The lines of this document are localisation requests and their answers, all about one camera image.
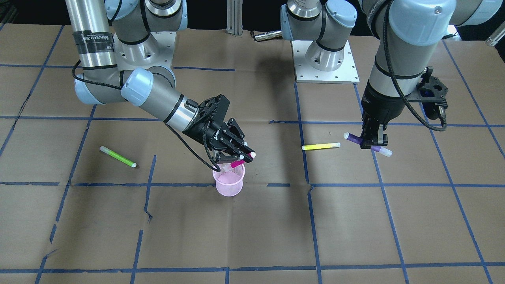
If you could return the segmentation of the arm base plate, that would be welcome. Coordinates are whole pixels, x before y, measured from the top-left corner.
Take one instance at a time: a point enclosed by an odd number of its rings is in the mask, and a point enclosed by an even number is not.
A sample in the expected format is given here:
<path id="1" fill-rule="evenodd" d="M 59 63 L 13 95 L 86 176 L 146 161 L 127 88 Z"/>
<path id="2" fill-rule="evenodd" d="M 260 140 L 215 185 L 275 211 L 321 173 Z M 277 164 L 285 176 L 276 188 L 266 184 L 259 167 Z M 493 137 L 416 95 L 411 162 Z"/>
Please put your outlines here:
<path id="1" fill-rule="evenodd" d="M 127 45 L 119 41 L 114 34 L 116 63 L 119 70 L 144 69 L 153 66 L 172 68 L 177 33 L 175 31 L 159 31 L 137 45 Z"/>
<path id="2" fill-rule="evenodd" d="M 360 79 L 349 41 L 342 50 L 323 50 L 315 41 L 292 41 L 296 82 L 354 84 Z"/>

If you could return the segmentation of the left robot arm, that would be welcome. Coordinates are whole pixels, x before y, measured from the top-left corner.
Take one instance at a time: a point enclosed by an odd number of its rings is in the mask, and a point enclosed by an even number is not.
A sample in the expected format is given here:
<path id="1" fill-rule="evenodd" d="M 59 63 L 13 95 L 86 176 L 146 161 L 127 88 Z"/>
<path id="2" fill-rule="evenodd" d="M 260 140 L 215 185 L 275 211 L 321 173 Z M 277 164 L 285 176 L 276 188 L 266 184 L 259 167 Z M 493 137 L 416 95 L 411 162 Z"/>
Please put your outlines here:
<path id="1" fill-rule="evenodd" d="M 361 0 L 373 36 L 380 40 L 361 98 L 362 149 L 384 147 L 389 122 L 404 108 L 433 131 L 447 129 L 445 86 L 428 62 L 447 27 L 478 25 L 493 17 L 501 0 Z M 306 55 L 321 71 L 339 67 L 357 19 L 346 0 L 289 0 L 280 9 L 285 40 L 310 40 Z"/>

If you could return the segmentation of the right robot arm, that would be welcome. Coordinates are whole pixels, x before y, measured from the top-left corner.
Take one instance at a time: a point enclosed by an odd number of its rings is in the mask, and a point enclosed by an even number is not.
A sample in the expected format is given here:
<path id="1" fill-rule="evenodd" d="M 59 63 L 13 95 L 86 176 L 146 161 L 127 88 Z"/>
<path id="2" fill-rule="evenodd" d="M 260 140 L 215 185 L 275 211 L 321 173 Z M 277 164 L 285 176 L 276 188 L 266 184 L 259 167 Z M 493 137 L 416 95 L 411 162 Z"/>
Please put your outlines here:
<path id="1" fill-rule="evenodd" d="M 75 79 L 78 99 L 88 105 L 130 102 L 202 144 L 211 164 L 243 161 L 255 153 L 233 119 L 225 121 L 224 95 L 198 103 L 176 89 L 166 47 L 156 33 L 187 27 L 185 0 L 67 0 L 66 6 L 83 73 Z"/>

